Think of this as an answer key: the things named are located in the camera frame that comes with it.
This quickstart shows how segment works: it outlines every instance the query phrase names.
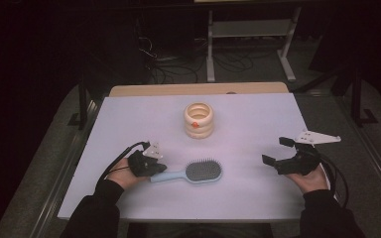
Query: hand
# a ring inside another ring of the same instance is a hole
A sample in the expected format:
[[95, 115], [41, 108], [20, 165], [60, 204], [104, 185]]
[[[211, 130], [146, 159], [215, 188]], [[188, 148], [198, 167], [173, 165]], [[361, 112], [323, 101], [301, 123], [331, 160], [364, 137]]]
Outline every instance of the hand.
[[112, 169], [111, 173], [107, 176], [107, 179], [112, 180], [116, 183], [118, 183], [120, 186], [123, 187], [123, 189], [128, 189], [132, 187], [133, 185], [137, 184], [140, 181], [148, 179], [148, 177], [136, 177], [131, 172], [131, 170], [128, 168], [128, 159], [123, 158], [120, 160]]
[[320, 165], [314, 171], [302, 176], [300, 174], [286, 175], [291, 179], [302, 191], [303, 194], [319, 189], [329, 189], [326, 183], [326, 176]]

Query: floor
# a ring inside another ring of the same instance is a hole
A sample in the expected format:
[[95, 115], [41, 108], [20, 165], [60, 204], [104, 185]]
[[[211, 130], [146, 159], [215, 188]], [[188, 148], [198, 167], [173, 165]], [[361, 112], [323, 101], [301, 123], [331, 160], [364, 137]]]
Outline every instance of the floor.
[[[286, 80], [276, 55], [282, 39], [236, 41], [215, 44], [216, 82], [283, 81], [289, 89], [295, 89], [321, 75], [308, 70], [318, 40], [294, 40], [288, 55], [297, 77], [292, 83]], [[203, 43], [197, 52], [199, 56], [194, 59], [160, 55], [154, 62], [152, 83], [206, 82]], [[366, 236], [381, 238], [381, 98], [373, 87], [363, 84], [362, 106], [371, 109], [379, 123], [358, 128], [349, 117], [350, 92], [343, 97], [332, 96], [329, 93], [332, 82], [328, 80], [295, 97], [310, 130], [342, 138], [341, 143], [317, 148], [345, 174], [350, 189], [348, 207]], [[61, 104], [2, 218], [0, 237], [58, 237], [61, 234], [66, 221], [57, 219], [56, 215], [98, 112], [98, 104], [90, 104], [88, 123], [82, 131], [67, 125], [77, 112], [75, 87]], [[299, 232], [298, 225], [298, 222], [273, 223], [274, 237], [295, 236]], [[119, 237], [125, 237], [127, 223], [122, 222], [119, 229]]]

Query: hairbrush handle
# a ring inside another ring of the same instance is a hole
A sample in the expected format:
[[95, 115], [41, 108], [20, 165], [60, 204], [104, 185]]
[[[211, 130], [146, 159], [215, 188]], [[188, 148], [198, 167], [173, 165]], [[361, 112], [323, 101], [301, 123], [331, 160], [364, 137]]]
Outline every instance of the hairbrush handle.
[[187, 179], [185, 171], [181, 172], [163, 172], [150, 177], [151, 182], [172, 180], [172, 179]]

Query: dark background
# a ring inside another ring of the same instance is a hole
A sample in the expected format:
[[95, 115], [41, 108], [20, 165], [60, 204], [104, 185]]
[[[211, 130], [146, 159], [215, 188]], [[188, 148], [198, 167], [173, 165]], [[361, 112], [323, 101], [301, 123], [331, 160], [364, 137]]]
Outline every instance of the dark background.
[[[193, 38], [206, 32], [206, 12], [140, 15], [137, 28], [133, 14], [64, 11], [92, 2], [0, 1], [0, 219], [60, 103], [81, 79], [94, 99], [116, 84], [147, 83], [148, 59], [138, 51], [137, 35], [144, 32], [160, 48], [191, 52]], [[257, 14], [236, 12], [232, 18]], [[166, 37], [172, 30], [174, 40]], [[297, 35], [323, 35], [312, 69], [326, 72], [355, 56], [364, 78], [381, 92], [381, 1], [305, 8]]]

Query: hairbrush bristles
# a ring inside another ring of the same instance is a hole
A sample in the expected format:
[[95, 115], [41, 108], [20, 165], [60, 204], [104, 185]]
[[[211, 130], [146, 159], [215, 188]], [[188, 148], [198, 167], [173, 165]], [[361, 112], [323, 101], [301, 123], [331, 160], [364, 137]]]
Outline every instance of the hairbrush bristles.
[[217, 179], [221, 173], [221, 164], [211, 158], [197, 160], [187, 166], [187, 177], [191, 181]]

